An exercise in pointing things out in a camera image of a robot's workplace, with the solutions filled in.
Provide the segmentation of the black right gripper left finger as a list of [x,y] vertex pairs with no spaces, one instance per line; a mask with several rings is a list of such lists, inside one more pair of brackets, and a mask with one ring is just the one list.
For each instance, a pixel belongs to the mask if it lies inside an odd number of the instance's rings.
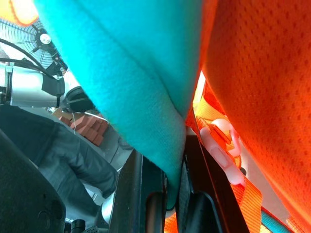
[[115,192],[110,233],[163,233],[167,178],[136,150],[121,169]]

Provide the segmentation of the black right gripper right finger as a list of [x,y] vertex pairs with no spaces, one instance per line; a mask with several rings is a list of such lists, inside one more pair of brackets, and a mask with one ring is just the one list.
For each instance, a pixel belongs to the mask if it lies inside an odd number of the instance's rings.
[[180,233],[249,231],[225,172],[195,134],[186,138],[175,210]]

